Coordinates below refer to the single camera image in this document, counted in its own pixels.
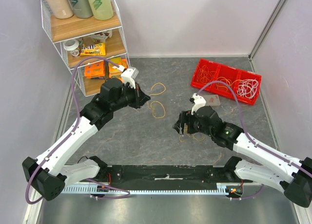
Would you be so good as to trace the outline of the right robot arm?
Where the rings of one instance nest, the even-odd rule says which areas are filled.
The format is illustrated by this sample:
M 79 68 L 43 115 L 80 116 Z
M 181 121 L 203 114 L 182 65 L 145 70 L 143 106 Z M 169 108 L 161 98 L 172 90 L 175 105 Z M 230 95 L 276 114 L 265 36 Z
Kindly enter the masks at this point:
M 308 208 L 312 202 L 312 160 L 301 160 L 275 150 L 251 137 L 241 127 L 224 122 L 210 106 L 196 112 L 182 111 L 173 129 L 179 134 L 202 133 L 220 147 L 243 154 L 258 164 L 230 159 L 223 169 L 229 182 L 251 180 L 282 192 L 296 205 Z

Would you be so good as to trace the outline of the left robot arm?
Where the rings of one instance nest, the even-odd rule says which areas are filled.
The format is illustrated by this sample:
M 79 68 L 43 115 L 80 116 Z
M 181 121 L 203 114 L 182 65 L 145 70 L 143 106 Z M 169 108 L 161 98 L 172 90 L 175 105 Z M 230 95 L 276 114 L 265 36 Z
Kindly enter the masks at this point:
M 27 157 L 23 161 L 22 168 L 28 183 L 25 192 L 27 203 L 34 204 L 29 198 L 31 187 L 50 201 L 74 183 L 92 178 L 97 182 L 105 180 L 107 165 L 96 156 L 71 166 L 66 162 L 84 142 L 113 119 L 114 112 L 125 107 L 139 109 L 150 99 L 136 82 L 107 79 L 100 92 L 78 112 L 75 122 L 63 136 L 37 158 Z

